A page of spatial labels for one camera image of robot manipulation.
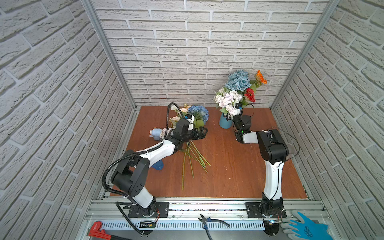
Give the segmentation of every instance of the brick wall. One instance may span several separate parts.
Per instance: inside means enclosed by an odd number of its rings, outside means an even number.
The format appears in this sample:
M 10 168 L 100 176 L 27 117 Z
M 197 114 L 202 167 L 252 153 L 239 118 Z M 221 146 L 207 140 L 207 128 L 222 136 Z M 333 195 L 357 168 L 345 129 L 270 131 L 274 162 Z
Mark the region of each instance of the brick wall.
M 273 111 L 299 141 L 301 180 L 349 239 L 384 237 L 383 8 L 342 0 Z
M 81 1 L 0 9 L 0 239 L 74 239 L 131 108 Z
M 260 69 L 269 107 L 327 1 L 92 0 L 139 105 L 202 103 Z

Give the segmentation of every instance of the white cable tray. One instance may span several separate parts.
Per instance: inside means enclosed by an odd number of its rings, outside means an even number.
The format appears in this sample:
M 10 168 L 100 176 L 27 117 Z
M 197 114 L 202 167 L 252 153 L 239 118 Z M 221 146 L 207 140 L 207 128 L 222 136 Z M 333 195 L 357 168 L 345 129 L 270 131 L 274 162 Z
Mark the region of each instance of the white cable tray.
M 139 228 L 140 220 L 131 220 L 140 230 L 204 230 L 203 223 L 199 220 L 159 220 L 156 228 Z M 225 220 L 230 227 L 217 222 L 207 222 L 208 229 L 215 230 L 265 230 L 261 220 Z M 105 230 L 131 230 L 132 227 L 125 220 L 103 220 L 102 229 Z

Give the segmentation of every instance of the blue rose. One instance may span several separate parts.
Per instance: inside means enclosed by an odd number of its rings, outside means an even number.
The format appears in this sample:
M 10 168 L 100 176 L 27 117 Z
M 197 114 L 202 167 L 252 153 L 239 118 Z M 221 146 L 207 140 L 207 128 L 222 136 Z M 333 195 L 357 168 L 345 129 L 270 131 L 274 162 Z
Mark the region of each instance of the blue rose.
M 226 88 L 236 91 L 244 91 L 250 86 L 251 83 L 248 77 L 248 72 L 243 70 L 238 70 L 229 75 L 228 82 L 225 84 Z

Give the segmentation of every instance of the red flower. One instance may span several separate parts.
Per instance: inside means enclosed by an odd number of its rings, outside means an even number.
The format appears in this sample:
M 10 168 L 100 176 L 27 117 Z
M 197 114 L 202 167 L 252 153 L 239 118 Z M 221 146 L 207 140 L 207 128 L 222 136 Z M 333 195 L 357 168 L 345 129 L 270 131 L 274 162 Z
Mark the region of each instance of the red flower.
M 247 88 L 247 91 L 245 92 L 244 96 L 251 102 L 255 102 L 255 92 L 251 88 Z

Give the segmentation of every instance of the teal vase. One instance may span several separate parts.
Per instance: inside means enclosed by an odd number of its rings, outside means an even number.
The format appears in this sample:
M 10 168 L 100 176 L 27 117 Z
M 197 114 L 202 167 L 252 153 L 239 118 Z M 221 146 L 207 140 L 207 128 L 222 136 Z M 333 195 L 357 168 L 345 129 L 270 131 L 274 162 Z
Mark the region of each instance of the teal vase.
M 220 127 L 224 128 L 224 129 L 228 129 L 228 128 L 232 127 L 232 119 L 227 120 L 227 118 L 224 117 L 224 113 L 222 113 L 221 117 L 220 117 L 220 121 L 218 124 L 220 125 Z

